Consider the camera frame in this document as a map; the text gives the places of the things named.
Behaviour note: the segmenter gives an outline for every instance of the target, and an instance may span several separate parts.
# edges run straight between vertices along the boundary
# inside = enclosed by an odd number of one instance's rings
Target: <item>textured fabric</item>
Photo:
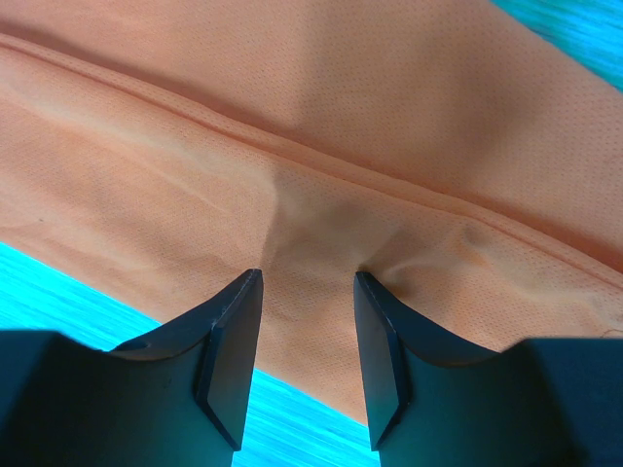
[[[356,270],[482,345],[623,335],[623,97],[483,0],[4,0],[0,239],[365,420]]]

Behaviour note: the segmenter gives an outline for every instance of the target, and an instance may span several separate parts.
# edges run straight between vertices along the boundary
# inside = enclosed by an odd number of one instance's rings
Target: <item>peach cloth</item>
[[[502,349],[623,330],[623,96],[485,0],[3,0],[0,239],[365,420],[352,279]]]

